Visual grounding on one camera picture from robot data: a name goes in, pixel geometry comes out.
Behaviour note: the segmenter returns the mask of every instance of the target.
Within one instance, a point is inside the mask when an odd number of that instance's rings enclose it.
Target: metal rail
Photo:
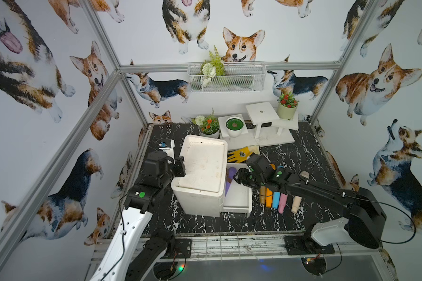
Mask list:
[[[252,65],[251,62],[238,63],[238,65]],[[298,63],[265,63],[267,70],[319,70],[319,69],[339,69],[339,62],[298,62]],[[187,63],[178,64],[139,64],[139,65],[122,65],[120,66],[122,73],[135,72],[187,72]]]

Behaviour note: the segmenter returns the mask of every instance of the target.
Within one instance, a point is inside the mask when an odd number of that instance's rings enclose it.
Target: potted plant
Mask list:
[[[198,125],[198,132],[203,137],[219,138],[219,121],[214,116],[214,110],[208,116],[199,115],[193,120],[195,125]]]
[[[228,129],[228,135],[231,138],[236,138],[239,137],[242,133],[242,128],[244,128],[244,121],[237,116],[232,116],[225,121],[225,126]]]
[[[281,93],[277,108],[278,117],[285,120],[292,119],[297,110],[297,105],[298,101],[294,98],[292,92]]]

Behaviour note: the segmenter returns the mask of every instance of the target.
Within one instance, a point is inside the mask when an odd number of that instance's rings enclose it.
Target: styrofoam lid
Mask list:
[[[226,165],[226,149],[223,143],[190,142],[185,157],[186,176],[180,177],[178,187],[209,192],[219,192],[223,166]]]

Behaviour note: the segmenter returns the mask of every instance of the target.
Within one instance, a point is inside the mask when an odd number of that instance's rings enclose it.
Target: black cable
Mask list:
[[[177,278],[178,276],[180,276],[180,274],[181,274],[183,271],[185,271],[185,267],[186,267],[186,255],[185,255],[182,251],[180,251],[180,253],[182,253],[182,254],[183,254],[183,256],[185,256],[185,265],[183,266],[183,270],[182,270],[182,271],[180,271],[180,273],[178,273],[176,276],[174,276],[174,277],[172,277],[172,278],[170,278],[170,279],[167,279],[167,280],[173,280],[173,279]]]
[[[122,248],[123,248],[122,256],[121,256],[121,258],[118,261],[116,261],[116,263],[114,263],[113,267],[111,267],[108,270],[108,272],[105,275],[103,275],[103,277],[100,279],[100,281],[103,281],[103,279],[105,279],[105,277],[113,270],[113,268],[124,258],[124,254],[125,254],[125,242],[124,242],[125,223],[124,223],[124,216],[122,215],[121,201],[122,201],[122,199],[125,198],[125,196],[127,196],[127,194],[125,194],[124,196],[122,196],[122,198],[119,199],[119,203],[118,203],[119,212],[121,214],[121,219],[122,219]]]
[[[333,192],[333,193],[336,193],[336,194],[338,194],[338,195],[341,195],[341,196],[342,196],[342,194],[340,194],[339,192],[332,191],[332,190],[328,190],[328,191]],[[372,200],[367,200],[367,199],[363,199],[363,198],[357,198],[357,197],[353,197],[353,196],[349,196],[349,195],[344,195],[343,197],[349,197],[349,198],[353,198],[353,199],[358,199],[358,200],[363,200],[363,201],[367,201],[367,202],[373,202],[373,203],[378,203],[378,204],[383,204],[383,205],[386,205],[386,206],[389,206],[389,207],[393,207],[394,209],[397,209],[397,210],[401,211],[402,213],[404,213],[404,214],[405,214],[405,216],[407,216],[407,217],[410,219],[411,223],[412,223],[412,224],[413,224],[413,226],[414,226],[414,232],[413,232],[413,235],[411,236],[411,238],[410,238],[410,239],[405,240],[405,241],[402,241],[402,242],[388,242],[388,241],[383,241],[383,240],[380,240],[380,241],[382,241],[383,243],[388,243],[388,244],[405,244],[405,243],[410,242],[410,241],[414,238],[414,236],[416,236],[416,232],[417,232],[416,223],[413,221],[413,219],[412,219],[412,218],[411,218],[411,217],[410,217],[407,213],[405,213],[405,211],[402,211],[401,209],[399,209],[399,208],[397,208],[397,207],[395,207],[395,206],[393,206],[393,205],[391,205],[391,204],[384,203],[384,202],[380,202],[380,201],[372,201]]]
[[[327,273],[327,272],[330,272],[330,271],[332,271],[332,270],[334,270],[334,269],[338,268],[338,266],[340,266],[340,265],[341,265],[341,263],[343,262],[343,253],[341,252],[341,248],[339,248],[339,244],[338,244],[338,243],[336,243],[336,245],[338,245],[339,254],[341,255],[341,260],[339,261],[339,264],[338,264],[337,266],[333,267],[332,269],[326,270],[326,271],[325,271],[324,273],[322,273],[322,274],[325,274],[325,273]]]

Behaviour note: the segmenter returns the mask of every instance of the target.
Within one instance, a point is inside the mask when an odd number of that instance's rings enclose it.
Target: white flower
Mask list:
[[[213,69],[212,64],[210,64],[210,63],[204,64],[203,67],[202,67],[203,75],[209,75],[211,73],[212,69]]]
[[[205,121],[206,121],[206,117],[203,115],[199,115],[195,118],[195,124],[199,126],[204,125]]]

